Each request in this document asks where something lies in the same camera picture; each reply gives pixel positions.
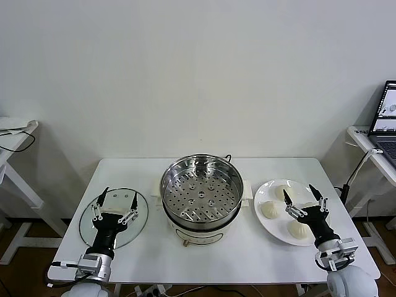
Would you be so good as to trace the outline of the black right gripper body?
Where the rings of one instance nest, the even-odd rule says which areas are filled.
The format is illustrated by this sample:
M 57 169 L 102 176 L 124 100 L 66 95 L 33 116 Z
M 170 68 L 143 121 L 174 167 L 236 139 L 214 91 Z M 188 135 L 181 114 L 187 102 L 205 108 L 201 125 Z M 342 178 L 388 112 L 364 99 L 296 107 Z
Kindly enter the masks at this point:
M 304 207 L 302 211 L 307 214 L 300 218 L 300 222 L 306 224 L 315 237 L 314 245 L 319 247 L 322 243 L 337 239 L 334 230 L 326 222 L 328 212 L 321 211 L 318 205 Z

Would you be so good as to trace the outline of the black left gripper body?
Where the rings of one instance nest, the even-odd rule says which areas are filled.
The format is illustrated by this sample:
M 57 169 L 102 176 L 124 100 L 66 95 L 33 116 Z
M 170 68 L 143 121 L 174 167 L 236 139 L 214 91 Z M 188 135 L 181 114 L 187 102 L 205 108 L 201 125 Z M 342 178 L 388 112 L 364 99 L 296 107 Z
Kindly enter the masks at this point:
M 101 220 L 97 217 L 92 219 L 97 234 L 88 253 L 113 253 L 117 234 L 126 230 L 122 218 L 120 214 L 103 212 Z

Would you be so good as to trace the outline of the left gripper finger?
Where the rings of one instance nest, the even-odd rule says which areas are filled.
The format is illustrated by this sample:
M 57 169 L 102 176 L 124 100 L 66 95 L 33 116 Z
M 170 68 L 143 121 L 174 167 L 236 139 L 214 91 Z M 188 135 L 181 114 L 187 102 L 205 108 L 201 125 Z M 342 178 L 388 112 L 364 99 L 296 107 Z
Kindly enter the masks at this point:
M 97 199 L 90 204 L 93 213 L 93 222 L 103 219 L 101 215 L 101 208 L 103 207 L 103 204 L 105 202 L 108 190 L 109 187 L 106 187 L 104 191 L 97 197 Z
M 130 221 L 134 221 L 139 213 L 137 211 L 138 201 L 137 201 L 137 192 L 134 194 L 134 198 L 132 200 L 131 207 L 128 212 L 126 212 L 119 220 L 118 223 L 122 225 L 128 225 Z

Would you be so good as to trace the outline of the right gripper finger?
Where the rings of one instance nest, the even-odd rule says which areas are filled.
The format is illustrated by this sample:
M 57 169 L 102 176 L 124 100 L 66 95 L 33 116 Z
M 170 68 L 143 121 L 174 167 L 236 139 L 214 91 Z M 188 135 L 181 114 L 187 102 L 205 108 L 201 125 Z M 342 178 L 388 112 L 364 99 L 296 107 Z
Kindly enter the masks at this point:
M 297 208 L 295 205 L 293 205 L 293 202 L 291 198 L 289 197 L 287 191 L 284 189 L 283 190 L 283 195 L 284 195 L 284 201 L 286 204 L 286 209 L 285 211 L 292 216 L 294 219 L 298 218 L 303 218 L 306 216 L 306 212 L 303 211 L 302 209 Z
M 316 189 L 313 185 L 309 184 L 309 188 L 310 188 L 314 198 L 318 202 L 321 212 L 328 212 L 329 211 L 327 208 L 328 198 L 324 197 L 321 194 L 321 192 L 318 189 Z

